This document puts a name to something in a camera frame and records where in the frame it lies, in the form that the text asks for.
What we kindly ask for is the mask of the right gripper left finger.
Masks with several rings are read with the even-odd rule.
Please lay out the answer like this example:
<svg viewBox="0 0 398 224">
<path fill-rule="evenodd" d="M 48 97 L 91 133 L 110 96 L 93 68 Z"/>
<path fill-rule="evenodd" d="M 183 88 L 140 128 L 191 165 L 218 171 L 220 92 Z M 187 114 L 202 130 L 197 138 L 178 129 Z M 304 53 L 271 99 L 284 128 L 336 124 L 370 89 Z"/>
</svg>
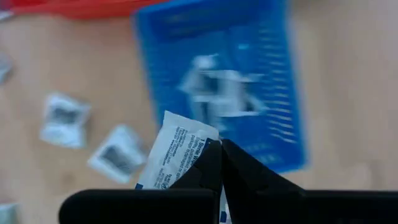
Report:
<svg viewBox="0 0 398 224">
<path fill-rule="evenodd" d="M 59 224 L 219 224 L 222 147 L 209 143 L 165 190 L 88 189 L 69 196 Z"/>
</svg>

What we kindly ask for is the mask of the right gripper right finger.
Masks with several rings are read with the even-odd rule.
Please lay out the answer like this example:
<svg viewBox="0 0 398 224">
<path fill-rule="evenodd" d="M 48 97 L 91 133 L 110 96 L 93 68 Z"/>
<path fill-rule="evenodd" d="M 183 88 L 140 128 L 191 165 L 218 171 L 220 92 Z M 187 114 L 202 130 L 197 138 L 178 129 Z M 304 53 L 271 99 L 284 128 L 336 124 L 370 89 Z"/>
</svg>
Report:
<svg viewBox="0 0 398 224">
<path fill-rule="evenodd" d="M 233 224 L 398 224 L 398 191 L 303 189 L 234 142 L 222 148 Z"/>
</svg>

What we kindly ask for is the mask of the blue plastic basket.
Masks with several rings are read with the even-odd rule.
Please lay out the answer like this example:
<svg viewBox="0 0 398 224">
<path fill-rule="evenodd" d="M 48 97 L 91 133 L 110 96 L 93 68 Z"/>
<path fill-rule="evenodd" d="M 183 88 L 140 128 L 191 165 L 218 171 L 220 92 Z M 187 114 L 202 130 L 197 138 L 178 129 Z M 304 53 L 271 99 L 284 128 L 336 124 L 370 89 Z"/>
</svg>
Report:
<svg viewBox="0 0 398 224">
<path fill-rule="evenodd" d="M 157 117 L 166 111 L 215 127 L 277 172 L 307 161 L 290 58 L 287 0 L 170 0 L 134 16 Z M 193 69 L 236 70 L 238 98 L 178 89 Z"/>
</svg>

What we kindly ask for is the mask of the red plastic basket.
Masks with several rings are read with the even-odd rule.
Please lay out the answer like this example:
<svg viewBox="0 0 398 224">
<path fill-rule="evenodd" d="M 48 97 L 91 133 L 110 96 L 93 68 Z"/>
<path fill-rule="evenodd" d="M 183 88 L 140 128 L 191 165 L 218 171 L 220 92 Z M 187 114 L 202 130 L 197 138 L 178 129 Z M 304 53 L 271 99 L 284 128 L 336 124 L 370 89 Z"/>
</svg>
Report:
<svg viewBox="0 0 398 224">
<path fill-rule="evenodd" d="M 169 0 L 0 0 L 0 9 L 16 15 L 51 14 L 74 19 L 124 17 L 144 6 Z"/>
</svg>

